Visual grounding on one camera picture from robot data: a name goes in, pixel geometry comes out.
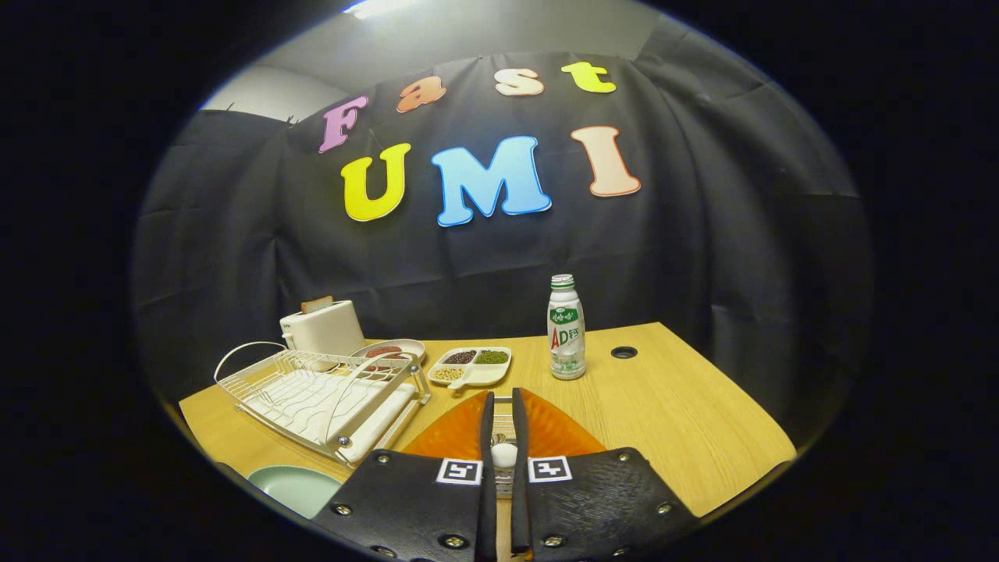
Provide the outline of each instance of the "plastic bottle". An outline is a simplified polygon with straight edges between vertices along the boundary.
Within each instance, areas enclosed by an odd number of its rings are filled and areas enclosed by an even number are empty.
[[[582,303],[575,292],[575,281],[569,274],[551,277],[547,323],[551,374],[561,380],[581,377],[586,372],[586,330]]]

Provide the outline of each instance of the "black backdrop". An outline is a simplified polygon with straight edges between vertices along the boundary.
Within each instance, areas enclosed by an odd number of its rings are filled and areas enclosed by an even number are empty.
[[[586,60],[616,91],[559,69]],[[493,74],[531,68],[542,94],[505,97]],[[406,114],[429,76],[448,93]],[[797,445],[816,434],[859,366],[872,291],[863,208],[812,118],[761,72],[664,18],[638,57],[511,53],[443,62],[355,92],[369,98],[342,146],[320,154],[326,110],[294,126],[203,111],[157,173],[138,223],[143,359],[168,398],[211,384],[231,348],[280,341],[299,303],[352,299],[368,337],[543,333],[547,279],[571,272],[588,329],[661,321],[759,402]],[[636,193],[588,193],[580,127],[611,126]],[[489,165],[507,137],[537,139],[540,213],[444,228],[431,156],[463,146]],[[406,195],[351,220],[341,168],[408,142]]]

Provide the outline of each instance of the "wooden table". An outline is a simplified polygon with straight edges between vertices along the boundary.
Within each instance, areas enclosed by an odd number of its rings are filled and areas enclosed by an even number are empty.
[[[548,370],[544,336],[425,341],[429,368],[455,347],[504,346],[509,370],[488,388],[448,390],[432,383],[433,397],[400,434],[401,449],[427,426],[477,392],[509,396],[525,388],[551,402],[608,449],[634,447],[690,511],[721,506],[795,456],[784,431],[752,398],[676,335],[658,323],[586,332],[586,373],[561,381]],[[638,350],[617,359],[617,346]],[[271,465],[297,465],[345,481],[350,469],[266,428],[218,385],[181,401],[181,411],[204,451],[243,476]],[[509,544],[509,502],[499,501],[500,559]]]

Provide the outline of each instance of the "blue letter m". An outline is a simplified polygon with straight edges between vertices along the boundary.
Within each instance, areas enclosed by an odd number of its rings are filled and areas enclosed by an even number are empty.
[[[435,154],[431,162],[441,168],[444,212],[438,215],[441,226],[455,226],[472,220],[472,209],[465,206],[462,190],[484,216],[491,217],[500,200],[500,188],[506,184],[502,212],[507,215],[537,213],[551,207],[551,198],[541,192],[534,169],[534,137],[509,137],[499,142],[493,162],[487,170],[463,147]]]

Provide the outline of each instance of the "white ball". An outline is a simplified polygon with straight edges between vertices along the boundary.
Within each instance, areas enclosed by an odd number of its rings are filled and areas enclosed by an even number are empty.
[[[511,468],[516,464],[516,445],[512,443],[497,443],[492,448],[493,464],[497,468]]]

